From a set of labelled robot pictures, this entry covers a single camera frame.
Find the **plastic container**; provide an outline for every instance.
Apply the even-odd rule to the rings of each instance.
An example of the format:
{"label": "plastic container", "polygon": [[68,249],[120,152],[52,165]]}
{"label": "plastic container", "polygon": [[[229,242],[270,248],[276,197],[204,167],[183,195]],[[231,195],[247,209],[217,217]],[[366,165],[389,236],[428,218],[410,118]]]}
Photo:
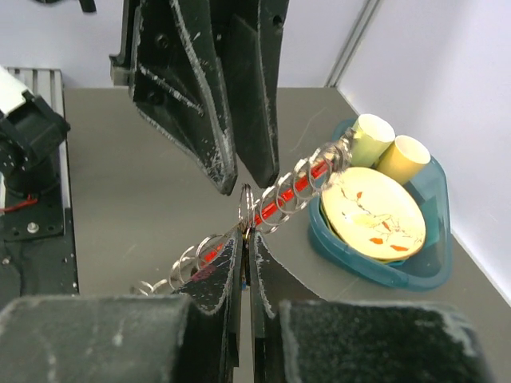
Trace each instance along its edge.
{"label": "plastic container", "polygon": [[[343,121],[332,139],[338,140],[354,122]],[[335,265],[384,286],[427,291],[445,283],[453,269],[446,174],[431,157],[431,162],[404,188],[414,197],[426,221],[426,242],[416,255],[401,264],[385,265],[359,253],[328,229],[319,212],[319,198],[309,204],[309,238],[315,250]]]}

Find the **yellow plate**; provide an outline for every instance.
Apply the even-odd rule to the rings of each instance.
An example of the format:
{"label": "yellow plate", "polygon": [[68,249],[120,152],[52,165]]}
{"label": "yellow plate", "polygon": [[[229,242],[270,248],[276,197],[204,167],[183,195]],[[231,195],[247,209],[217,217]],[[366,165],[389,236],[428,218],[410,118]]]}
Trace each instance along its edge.
{"label": "yellow plate", "polygon": [[331,177],[322,194],[334,231],[360,253],[381,261],[407,259],[426,240],[426,223],[410,194],[369,168],[349,168]]}

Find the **white wall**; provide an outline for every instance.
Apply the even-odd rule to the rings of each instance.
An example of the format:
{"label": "white wall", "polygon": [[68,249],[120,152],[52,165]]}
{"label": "white wall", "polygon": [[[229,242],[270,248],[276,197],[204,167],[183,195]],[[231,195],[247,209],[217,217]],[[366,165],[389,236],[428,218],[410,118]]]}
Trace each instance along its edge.
{"label": "white wall", "polygon": [[[122,0],[96,4],[96,15],[83,15],[76,1],[0,0],[0,65],[61,68],[68,87],[111,86],[108,56],[121,47]],[[324,86],[362,4],[291,0],[280,85]]]}
{"label": "white wall", "polygon": [[509,0],[383,0],[339,86],[438,158],[454,232],[508,302],[509,15]]}

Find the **red rod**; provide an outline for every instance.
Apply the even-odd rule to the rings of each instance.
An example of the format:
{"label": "red rod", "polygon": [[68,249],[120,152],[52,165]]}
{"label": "red rod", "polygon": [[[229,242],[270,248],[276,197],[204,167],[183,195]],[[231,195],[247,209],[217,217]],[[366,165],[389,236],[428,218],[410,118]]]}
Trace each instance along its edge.
{"label": "red rod", "polygon": [[[321,177],[326,171],[328,170],[328,165],[325,163],[325,161],[322,161],[321,163],[315,165],[311,169],[312,177],[317,180],[319,177]],[[295,189],[298,192],[301,192],[303,189],[305,189],[307,186],[309,186],[309,178],[307,175],[301,177],[298,181],[295,182]],[[295,198],[295,192],[293,191],[293,188],[287,189],[285,192],[283,192],[280,195],[280,198],[278,199],[279,205],[282,206],[285,202],[291,201],[293,198]],[[275,202],[271,202],[263,209],[263,218],[268,219],[272,215],[274,215],[279,209],[277,208],[277,205]],[[262,219],[259,215],[255,216],[255,225],[259,226],[262,223]],[[206,263],[211,262],[215,257],[218,251],[222,249],[222,246],[224,244],[220,243],[215,250],[210,251],[206,254],[204,257],[204,261]]]}

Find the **metal ring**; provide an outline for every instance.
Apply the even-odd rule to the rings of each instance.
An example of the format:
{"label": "metal ring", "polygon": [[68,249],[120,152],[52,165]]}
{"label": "metal ring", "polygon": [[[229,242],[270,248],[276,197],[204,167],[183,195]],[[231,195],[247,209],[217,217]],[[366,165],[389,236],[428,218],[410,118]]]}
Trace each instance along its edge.
{"label": "metal ring", "polygon": [[157,291],[160,287],[165,286],[167,284],[167,279],[161,279],[153,285],[153,292],[151,294],[157,294]]}
{"label": "metal ring", "polygon": [[[247,204],[247,216],[242,215],[243,198]],[[256,214],[254,208],[254,193],[249,184],[241,186],[240,205],[238,205],[238,224],[241,226],[242,232],[249,230],[256,225]]]}
{"label": "metal ring", "polygon": [[315,178],[314,176],[312,176],[312,172],[311,172],[312,180],[311,180],[311,178],[309,178],[309,182],[311,182],[311,187],[313,189],[313,193],[315,193],[315,194],[320,193],[322,190],[324,190],[323,185],[328,183],[330,176],[333,174],[334,165],[332,164],[332,162],[335,161],[335,154],[334,154],[334,159],[332,160],[332,162],[327,158],[327,154],[319,153],[318,157],[320,157],[323,160],[323,162],[328,166],[328,170],[327,170],[327,174],[325,174],[325,180],[319,188],[316,186],[316,182],[318,181],[318,179]]}
{"label": "metal ring", "polygon": [[196,264],[196,267],[197,269],[200,268],[200,265],[199,265],[199,259],[200,258],[200,253],[202,253],[202,249],[206,246],[206,244],[208,244],[208,242],[211,242],[213,239],[216,239],[216,238],[219,238],[219,237],[223,237],[224,235],[223,234],[212,234],[206,238],[204,238],[202,240],[201,243],[199,243],[199,246],[197,246],[197,250],[195,252],[195,256],[196,256],[196,260],[197,260],[197,264]]}
{"label": "metal ring", "polygon": [[266,204],[264,203],[265,202],[265,199],[270,195],[270,193],[272,192],[275,192],[276,188],[275,186],[270,186],[269,188],[265,189],[263,191],[263,195],[261,196],[259,200],[259,217],[261,218],[261,222],[265,223],[266,225],[268,225],[270,227],[270,229],[266,230],[263,232],[263,234],[271,234],[271,233],[274,233],[276,232],[276,230],[279,228],[279,223],[270,223],[268,222],[264,217],[263,217],[263,206],[265,206]]}
{"label": "metal ring", "polygon": [[[309,166],[309,162],[307,160],[300,160],[296,163],[295,168],[293,169],[293,177],[295,180],[301,180],[302,176],[300,175],[300,172],[304,172],[305,174],[303,176],[307,177],[307,173],[309,170],[307,169],[307,166]],[[296,182],[293,182],[293,192],[295,193],[296,200],[296,210],[300,211],[303,210],[309,201],[312,199],[311,197],[303,197],[298,189],[296,188]]]}
{"label": "metal ring", "polygon": [[[295,201],[295,206],[293,207],[292,210],[285,210],[285,209],[282,209],[280,204],[278,203],[279,202],[279,199],[283,199],[282,197],[282,186],[289,180],[291,179],[291,182],[294,184],[295,183],[295,179],[293,178],[293,175],[291,173],[286,173],[285,175],[283,175],[282,177],[279,178],[279,180],[277,181],[277,208],[285,215],[287,216],[290,216],[290,215],[293,215],[296,213],[296,198],[293,198],[293,200]],[[286,203],[288,203],[285,199],[283,199],[283,203],[282,203],[282,206],[284,206]]]}
{"label": "metal ring", "polygon": [[193,249],[195,248],[195,246],[190,246],[188,249],[186,249],[182,254],[181,256],[179,257],[179,260],[176,261],[174,263],[174,265],[172,266],[172,269],[171,269],[171,272],[169,273],[168,275],[168,284],[171,286],[171,288],[173,290],[175,290],[176,288],[174,287],[174,285],[172,284],[172,272],[177,269],[177,275],[179,276],[179,281],[181,283],[184,283],[184,280],[183,280],[183,275],[181,275],[181,263],[184,262],[184,258],[186,257],[186,254],[188,254],[190,251],[192,251]]}

